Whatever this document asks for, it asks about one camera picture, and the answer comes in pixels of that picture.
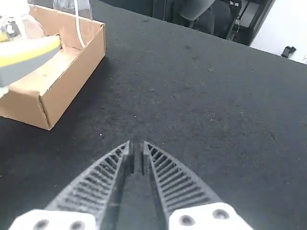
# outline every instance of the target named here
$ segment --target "office chair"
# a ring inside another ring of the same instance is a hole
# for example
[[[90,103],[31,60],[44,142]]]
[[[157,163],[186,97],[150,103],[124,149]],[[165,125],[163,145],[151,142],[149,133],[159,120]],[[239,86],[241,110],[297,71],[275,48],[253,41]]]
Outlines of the office chair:
[[[228,38],[238,16],[231,3],[241,0],[153,0],[153,17]]]

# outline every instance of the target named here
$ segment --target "black table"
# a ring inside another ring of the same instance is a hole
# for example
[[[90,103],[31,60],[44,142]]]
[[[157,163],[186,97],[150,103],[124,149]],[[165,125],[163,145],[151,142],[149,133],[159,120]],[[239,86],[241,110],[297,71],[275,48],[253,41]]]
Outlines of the black table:
[[[107,55],[55,128],[0,119],[0,229],[128,139],[173,154],[255,229],[305,229],[306,66],[101,2],[93,11]],[[157,229],[147,179],[125,190],[119,229]]]

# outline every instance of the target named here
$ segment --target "screw hole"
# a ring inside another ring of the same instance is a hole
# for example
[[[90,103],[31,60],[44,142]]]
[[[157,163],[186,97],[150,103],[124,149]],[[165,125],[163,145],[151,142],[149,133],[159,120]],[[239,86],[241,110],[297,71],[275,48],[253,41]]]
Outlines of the screw hole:
[[[46,219],[40,220],[37,222],[33,228],[33,230],[44,230],[46,229],[47,225],[49,224],[49,221]]]
[[[192,226],[195,224],[195,220],[190,216],[182,216],[179,219],[179,223],[182,226]]]
[[[216,219],[229,219],[229,214],[222,210],[222,209],[217,209],[213,212],[213,216]]]
[[[76,221],[74,223],[72,223],[70,230],[84,230],[85,229],[85,225],[83,222],[81,221]]]

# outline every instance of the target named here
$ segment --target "clear plastic container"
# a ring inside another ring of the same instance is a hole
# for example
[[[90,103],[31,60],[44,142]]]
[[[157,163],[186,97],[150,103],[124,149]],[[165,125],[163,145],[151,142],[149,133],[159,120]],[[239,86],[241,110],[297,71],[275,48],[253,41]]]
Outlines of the clear plastic container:
[[[42,25],[29,12],[27,0],[0,0],[0,42],[44,37]]]
[[[76,30],[81,46],[84,48],[89,41],[84,40],[87,34],[92,34],[92,27],[84,28],[80,25],[80,17],[93,20],[92,7],[89,0],[53,0],[53,8],[56,11],[71,13],[76,16]],[[65,28],[61,27],[60,35],[65,34]]]

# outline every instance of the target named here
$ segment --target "cardboard box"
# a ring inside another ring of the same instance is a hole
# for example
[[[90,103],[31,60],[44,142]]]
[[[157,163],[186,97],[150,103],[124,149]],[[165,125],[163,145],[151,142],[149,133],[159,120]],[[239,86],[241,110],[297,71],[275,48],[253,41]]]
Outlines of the cardboard box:
[[[31,15],[46,35],[60,33],[64,49],[9,86],[9,93],[0,99],[0,116],[50,130],[105,56],[105,25],[80,19],[83,41],[88,42],[82,49],[74,15],[41,6],[31,8]]]

